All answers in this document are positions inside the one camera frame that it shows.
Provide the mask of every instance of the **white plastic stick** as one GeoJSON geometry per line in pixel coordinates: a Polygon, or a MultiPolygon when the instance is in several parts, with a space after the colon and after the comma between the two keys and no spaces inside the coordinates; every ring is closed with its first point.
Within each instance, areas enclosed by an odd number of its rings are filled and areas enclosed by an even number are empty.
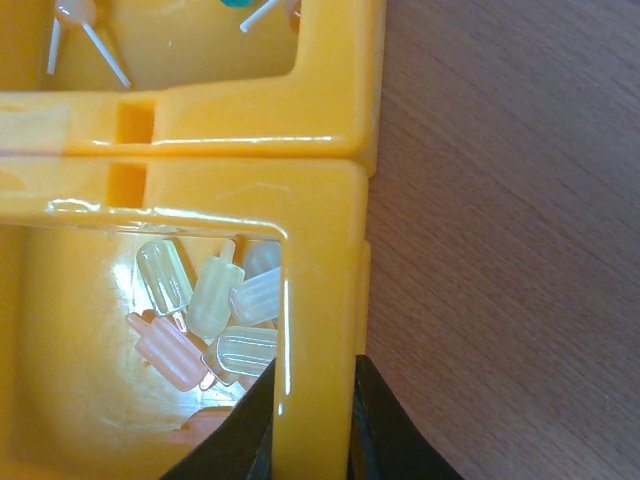
{"type": "Polygon", "coordinates": [[[240,24],[240,30],[244,33],[247,33],[253,24],[264,17],[267,13],[269,13],[273,7],[279,4],[282,0],[267,0],[264,5],[262,5],[258,10],[253,12],[249,18],[247,18],[244,22],[240,24]]]}
{"type": "Polygon", "coordinates": [[[49,46],[49,63],[47,64],[47,73],[53,75],[56,73],[56,62],[58,61],[58,47],[60,46],[60,21],[53,19],[53,30],[51,31],[51,45],[49,46]]]}
{"type": "Polygon", "coordinates": [[[116,62],[115,58],[113,58],[113,56],[109,53],[109,50],[107,50],[107,47],[105,47],[104,43],[102,43],[102,40],[100,40],[98,35],[96,35],[95,30],[91,28],[91,25],[89,25],[88,23],[83,23],[82,28],[84,29],[85,32],[87,32],[87,35],[89,35],[89,38],[91,39],[93,44],[96,46],[96,48],[100,51],[100,53],[102,54],[104,59],[107,61],[107,63],[109,64],[113,72],[117,75],[120,82],[126,88],[129,88],[131,86],[131,82],[129,81],[127,76],[124,74],[124,72],[116,62]]]}

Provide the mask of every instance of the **wood grain surface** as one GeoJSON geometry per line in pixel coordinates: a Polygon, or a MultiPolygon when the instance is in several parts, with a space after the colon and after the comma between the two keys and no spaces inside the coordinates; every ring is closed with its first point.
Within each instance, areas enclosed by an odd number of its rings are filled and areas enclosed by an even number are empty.
{"type": "Polygon", "coordinates": [[[640,1],[388,8],[369,355],[469,480],[640,479],[640,1]]]}

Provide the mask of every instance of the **black plastic piece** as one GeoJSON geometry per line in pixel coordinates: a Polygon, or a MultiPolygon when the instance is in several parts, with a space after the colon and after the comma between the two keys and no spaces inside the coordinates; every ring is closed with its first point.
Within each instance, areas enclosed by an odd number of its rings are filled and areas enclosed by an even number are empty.
{"type": "MultiPolygon", "coordinates": [[[[275,362],[162,480],[269,480],[275,362]]],[[[463,480],[424,439],[373,362],[356,359],[348,480],[463,480]]]]}

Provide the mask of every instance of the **popsicle stick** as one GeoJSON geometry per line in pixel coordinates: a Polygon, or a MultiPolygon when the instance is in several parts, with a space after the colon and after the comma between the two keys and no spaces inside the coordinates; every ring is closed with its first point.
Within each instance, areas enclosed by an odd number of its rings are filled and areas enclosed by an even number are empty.
{"type": "Polygon", "coordinates": [[[58,61],[58,48],[60,47],[60,36],[62,29],[60,21],[53,19],[53,30],[51,31],[51,45],[49,46],[49,63],[47,64],[47,73],[53,75],[56,73],[56,63],[58,61]]]}
{"type": "Polygon", "coordinates": [[[233,261],[233,253],[236,250],[236,244],[233,240],[225,240],[222,244],[222,250],[220,250],[220,260],[225,263],[231,263],[233,261]]]}
{"type": "Polygon", "coordinates": [[[282,0],[267,0],[258,10],[253,12],[244,22],[240,24],[240,30],[247,33],[253,24],[269,13],[273,7],[278,5],[282,0]]]}
{"type": "Polygon", "coordinates": [[[102,43],[102,40],[100,40],[95,30],[91,28],[91,25],[89,25],[88,23],[83,23],[82,28],[87,33],[87,35],[89,35],[89,38],[91,39],[93,44],[96,46],[96,48],[100,51],[104,59],[107,61],[107,63],[111,67],[111,70],[113,70],[113,72],[116,74],[116,76],[120,80],[120,82],[125,86],[125,88],[131,87],[131,82],[129,81],[127,76],[124,74],[124,72],[116,62],[115,58],[113,58],[113,55],[109,53],[109,50],[107,50],[107,47],[105,47],[104,43],[102,43]]]}
{"type": "Polygon", "coordinates": [[[218,379],[213,373],[207,372],[207,374],[204,376],[204,378],[200,382],[200,390],[202,390],[203,392],[209,390],[211,387],[215,385],[217,381],[218,379]]]}
{"type": "Polygon", "coordinates": [[[182,315],[182,311],[175,312],[173,315],[173,321],[176,323],[176,327],[182,333],[187,333],[187,324],[184,321],[184,316],[182,315]]]}

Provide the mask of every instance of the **clear popsicle piece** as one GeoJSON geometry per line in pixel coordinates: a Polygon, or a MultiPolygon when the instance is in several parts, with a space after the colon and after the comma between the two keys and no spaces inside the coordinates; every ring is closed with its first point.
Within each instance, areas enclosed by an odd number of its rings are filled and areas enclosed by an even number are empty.
{"type": "Polygon", "coordinates": [[[202,350],[167,317],[156,317],[151,323],[137,313],[126,318],[140,334],[135,349],[175,388],[181,392],[191,390],[207,375],[200,360],[202,350]]]}
{"type": "Polygon", "coordinates": [[[235,319],[245,327],[277,320],[280,311],[280,267],[232,288],[229,304],[235,319]]]}
{"type": "Polygon", "coordinates": [[[278,331],[270,328],[228,327],[218,337],[218,362],[225,370],[259,377],[276,356],[278,331]]]}
{"type": "Polygon", "coordinates": [[[224,386],[228,387],[229,385],[235,383],[238,380],[238,375],[232,372],[229,372],[222,368],[220,362],[218,362],[218,355],[216,353],[216,344],[218,342],[213,342],[209,345],[209,348],[204,352],[204,354],[200,357],[200,361],[207,368],[218,381],[224,386]]]}
{"type": "Polygon", "coordinates": [[[191,415],[187,424],[169,433],[169,442],[197,447],[224,423],[231,408],[205,408],[191,415]]]}
{"type": "Polygon", "coordinates": [[[232,262],[235,244],[225,241],[219,257],[209,257],[200,270],[186,318],[187,327],[202,338],[216,338],[227,326],[229,291],[244,280],[244,270],[232,262]]]}
{"type": "Polygon", "coordinates": [[[159,315],[170,315],[187,308],[193,289],[173,242],[145,243],[138,250],[136,261],[153,309],[159,315]]]}
{"type": "Polygon", "coordinates": [[[246,279],[280,266],[280,242],[262,242],[251,248],[244,257],[242,267],[246,279]]]}

